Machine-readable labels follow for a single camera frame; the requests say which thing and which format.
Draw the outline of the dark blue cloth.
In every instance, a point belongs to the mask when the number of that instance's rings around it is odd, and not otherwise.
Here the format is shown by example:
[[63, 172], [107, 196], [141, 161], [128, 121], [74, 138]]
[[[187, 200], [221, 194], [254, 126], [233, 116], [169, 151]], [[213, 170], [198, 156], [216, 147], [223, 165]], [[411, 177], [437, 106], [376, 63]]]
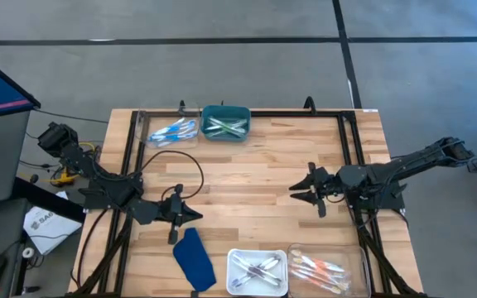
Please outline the dark blue cloth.
[[196, 228], [187, 228], [173, 247], [173, 256], [195, 291], [207, 291], [216, 283], [214, 267]]

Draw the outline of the black aluminium table frame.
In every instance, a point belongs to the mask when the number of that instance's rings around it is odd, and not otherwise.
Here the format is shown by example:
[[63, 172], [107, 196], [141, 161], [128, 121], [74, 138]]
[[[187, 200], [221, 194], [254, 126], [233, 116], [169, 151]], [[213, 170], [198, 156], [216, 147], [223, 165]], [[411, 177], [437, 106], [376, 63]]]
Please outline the black aluminium table frame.
[[[327, 216], [319, 219], [316, 207], [290, 198], [288, 187], [303, 179], [307, 162], [314, 161], [335, 173], [345, 159], [340, 143], [338, 118], [322, 117], [333, 109], [278, 108], [252, 109], [252, 126], [245, 142], [210, 142], [204, 136], [173, 144], [172, 150], [193, 156], [203, 169], [205, 183], [197, 196], [186, 203], [204, 218], [186, 223], [179, 230], [196, 227], [214, 267], [217, 283], [203, 296], [227, 296], [227, 254], [233, 248], [247, 250], [284, 250], [292, 243], [340, 245], [358, 243], [345, 204], [326, 202]], [[349, 156], [357, 163], [350, 122], [356, 120], [364, 159], [387, 162], [385, 142], [378, 112], [341, 110], [348, 141]], [[132, 114], [137, 110], [112, 110], [103, 144], [101, 166], [120, 172]], [[163, 154], [147, 166], [143, 174], [144, 199], [159, 200], [171, 185], [184, 184], [187, 195], [200, 185], [196, 165], [185, 156]], [[80, 282], [97, 267], [108, 242], [112, 211], [98, 221], [83, 254]], [[378, 217], [384, 252], [406, 283], [424, 291], [417, 269], [407, 227], [402, 218], [384, 210]], [[169, 223], [132, 226], [128, 257], [119, 269], [119, 252], [103, 283], [104, 291], [115, 290], [120, 273], [123, 296], [189, 296], [192, 286], [185, 279], [167, 243]]]

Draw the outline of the clear plastic bin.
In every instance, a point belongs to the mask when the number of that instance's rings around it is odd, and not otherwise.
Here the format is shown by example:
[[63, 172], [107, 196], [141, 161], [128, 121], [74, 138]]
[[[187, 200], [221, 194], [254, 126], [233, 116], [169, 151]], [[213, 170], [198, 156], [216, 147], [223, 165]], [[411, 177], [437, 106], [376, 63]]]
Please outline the clear plastic bin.
[[155, 147], [152, 142], [148, 140], [148, 137], [167, 126], [172, 125], [179, 119], [184, 118], [185, 122], [190, 120], [196, 120], [196, 127], [199, 129], [197, 138], [200, 135], [200, 119], [201, 111], [199, 108], [187, 108], [185, 105], [181, 105], [176, 109], [160, 108], [160, 109], [140, 109], [137, 111], [137, 121], [135, 128], [135, 135], [138, 141], [150, 149], [156, 150], [185, 150], [182, 149], [170, 149], [164, 147]]
[[[309, 282], [303, 281], [290, 273], [291, 264], [295, 262], [290, 251], [297, 249], [306, 256], [334, 263], [346, 271], [349, 289], [341, 294], [334, 294]], [[369, 266], [364, 260], [362, 248], [355, 245], [338, 246], [325, 244], [293, 243], [287, 249], [288, 295], [291, 298], [370, 298], [372, 289], [369, 278]]]

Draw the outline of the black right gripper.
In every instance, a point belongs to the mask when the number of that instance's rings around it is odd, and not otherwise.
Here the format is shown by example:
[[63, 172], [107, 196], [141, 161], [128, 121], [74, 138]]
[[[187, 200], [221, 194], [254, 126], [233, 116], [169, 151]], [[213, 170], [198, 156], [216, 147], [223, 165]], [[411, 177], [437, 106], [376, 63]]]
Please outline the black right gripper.
[[307, 192], [291, 194], [291, 197], [316, 206], [319, 217], [324, 218], [326, 216], [324, 199], [329, 195], [339, 193], [340, 188], [335, 181], [335, 176], [329, 174], [323, 166], [317, 167], [314, 162], [309, 162], [308, 171], [308, 175], [303, 180], [290, 186], [288, 189], [309, 190]]

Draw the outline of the teal plastic bin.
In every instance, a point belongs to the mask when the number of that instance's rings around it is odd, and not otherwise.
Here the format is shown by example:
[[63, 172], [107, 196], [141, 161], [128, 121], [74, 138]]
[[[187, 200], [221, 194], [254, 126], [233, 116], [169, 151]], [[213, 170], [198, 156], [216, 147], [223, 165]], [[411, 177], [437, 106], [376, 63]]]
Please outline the teal plastic bin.
[[[240, 127], [246, 131], [244, 137], [236, 137], [231, 134], [216, 137], [206, 136], [209, 127]], [[244, 142], [251, 127], [251, 112], [241, 106], [209, 105], [204, 107], [200, 119], [200, 131], [209, 141], [215, 142]]]

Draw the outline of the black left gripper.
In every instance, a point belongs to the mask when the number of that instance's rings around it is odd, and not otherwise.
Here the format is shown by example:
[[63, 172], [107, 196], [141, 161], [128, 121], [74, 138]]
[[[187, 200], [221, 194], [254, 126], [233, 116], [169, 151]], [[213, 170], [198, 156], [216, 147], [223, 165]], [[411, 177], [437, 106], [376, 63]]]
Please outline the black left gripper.
[[173, 188], [173, 193], [170, 197], [161, 202], [161, 214], [163, 218], [171, 223], [171, 229], [168, 234], [167, 242], [173, 245], [178, 239], [178, 229], [181, 226], [181, 216], [184, 215], [183, 222], [202, 219], [203, 215], [196, 210], [193, 210], [185, 202], [182, 202], [181, 193], [183, 191], [183, 184], [178, 184]]

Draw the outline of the white printed paper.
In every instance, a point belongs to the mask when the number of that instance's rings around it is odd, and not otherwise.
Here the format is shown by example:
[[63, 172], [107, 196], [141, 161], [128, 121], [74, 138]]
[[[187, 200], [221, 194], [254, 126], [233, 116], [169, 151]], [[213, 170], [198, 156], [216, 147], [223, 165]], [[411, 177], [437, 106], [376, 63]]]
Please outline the white printed paper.
[[82, 224], [41, 207], [32, 206], [25, 215], [23, 230], [41, 255], [49, 254]]

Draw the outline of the white plastic bin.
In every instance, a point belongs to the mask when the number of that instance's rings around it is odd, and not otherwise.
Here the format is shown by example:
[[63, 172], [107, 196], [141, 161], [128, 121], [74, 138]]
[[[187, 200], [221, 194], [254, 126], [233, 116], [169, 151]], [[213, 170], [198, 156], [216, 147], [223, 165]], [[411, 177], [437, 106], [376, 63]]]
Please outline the white plastic bin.
[[[279, 256], [281, 261], [270, 271], [274, 276], [280, 278], [280, 286], [272, 286], [258, 277], [254, 277], [244, 286], [233, 288], [230, 283], [233, 279], [239, 278], [247, 273], [241, 267], [231, 261], [231, 256], [238, 254], [253, 266], [257, 266], [264, 260]], [[251, 296], [251, 297], [282, 297], [288, 292], [288, 273], [287, 273], [287, 255], [283, 250], [241, 250], [232, 249], [227, 256], [227, 275], [226, 290], [232, 296]]]

